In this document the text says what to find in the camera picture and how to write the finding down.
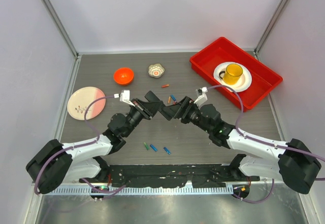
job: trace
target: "white gear rack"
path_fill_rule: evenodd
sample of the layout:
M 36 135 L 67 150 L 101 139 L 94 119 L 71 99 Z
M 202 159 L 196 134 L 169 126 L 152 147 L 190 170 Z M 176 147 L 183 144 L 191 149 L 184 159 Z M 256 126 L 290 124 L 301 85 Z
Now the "white gear rack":
M 103 186 L 105 184 L 94 184 L 94 186 Z M 118 189 L 117 187 L 110 187 L 110 190 Z M 92 188 L 88 185 L 61 185 L 56 190 L 46 195 L 92 195 L 105 196 L 109 194 L 92 193 Z M 226 184 L 226 187 L 207 187 L 207 188 L 193 188 L 192 183 L 187 183 L 184 187 L 176 188 L 136 188 L 126 187 L 122 189 L 117 196 L 143 196 L 143 195 L 232 195 L 234 193 L 233 186 Z

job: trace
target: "robotic arm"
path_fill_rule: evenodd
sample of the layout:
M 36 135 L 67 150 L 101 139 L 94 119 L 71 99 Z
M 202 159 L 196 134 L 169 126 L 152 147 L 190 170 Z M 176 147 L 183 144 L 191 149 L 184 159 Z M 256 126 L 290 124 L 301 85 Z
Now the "robotic arm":
M 321 165 L 311 156 L 280 149 L 250 140 L 246 136 L 281 145 L 308 151 L 303 142 L 292 139 L 290 142 L 274 141 L 255 136 L 241 130 L 238 133 L 234 125 L 221 120 L 220 113 L 212 104 L 203 105 L 207 100 L 207 88 L 197 90 L 198 98 L 194 101 L 185 97 L 180 102 L 166 106 L 153 92 L 149 91 L 145 98 L 148 102 L 139 99 L 129 100 L 129 90 L 116 94 L 120 101 L 130 105 L 130 111 L 123 115 L 117 113 L 112 116 L 108 129 L 100 135 L 99 140 L 88 146 L 75 148 L 74 146 L 89 143 L 90 139 L 77 143 L 60 144 L 57 140 L 49 141 L 39 153 L 27 164 L 26 170 L 35 181 L 45 161 L 56 152 L 73 146 L 53 160 L 42 174 L 39 190 L 46 194 L 56 189 L 62 182 L 76 180 L 83 177 L 92 181 L 107 181 L 109 167 L 99 157 L 117 152 L 124 144 L 124 137 L 128 137 L 142 119 L 151 120 L 160 112 L 167 120 L 179 119 L 181 123 L 193 123 L 208 135 L 209 139 L 220 147 L 237 149 L 260 158 L 245 154 L 238 154 L 230 164 L 230 172 L 235 179 L 245 176 L 263 176 L 282 180 L 291 189 L 302 193 L 309 193 Z

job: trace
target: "orange bowl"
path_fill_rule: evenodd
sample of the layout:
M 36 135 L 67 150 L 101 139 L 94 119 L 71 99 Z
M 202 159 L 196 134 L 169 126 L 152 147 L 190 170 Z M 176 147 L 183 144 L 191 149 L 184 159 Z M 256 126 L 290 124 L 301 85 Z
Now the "orange bowl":
M 134 72 L 130 68 L 120 68 L 114 73 L 114 81 L 119 85 L 128 85 L 133 81 Z

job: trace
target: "white wall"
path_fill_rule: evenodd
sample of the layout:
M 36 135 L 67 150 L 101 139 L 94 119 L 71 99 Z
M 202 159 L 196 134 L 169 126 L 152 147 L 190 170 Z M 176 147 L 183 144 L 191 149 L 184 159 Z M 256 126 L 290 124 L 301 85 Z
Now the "white wall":
M 25 166 L 53 137 L 74 59 L 41 0 L 0 3 L 0 222 L 21 224 Z
M 325 0 L 291 0 L 261 52 L 282 75 L 272 96 L 286 140 L 305 142 L 325 156 Z M 319 176 L 325 177 L 325 165 Z M 324 220 L 325 183 L 316 182 L 316 206 Z
M 280 0 L 51 0 L 79 52 L 254 48 Z

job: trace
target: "patterned bowl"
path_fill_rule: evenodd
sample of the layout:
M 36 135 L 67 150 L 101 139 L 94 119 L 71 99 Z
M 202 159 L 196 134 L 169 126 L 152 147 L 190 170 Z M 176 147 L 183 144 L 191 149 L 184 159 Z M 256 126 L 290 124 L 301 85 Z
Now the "patterned bowl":
M 165 72 L 165 69 L 160 63 L 152 64 L 149 66 L 148 74 L 153 78 L 159 78 Z

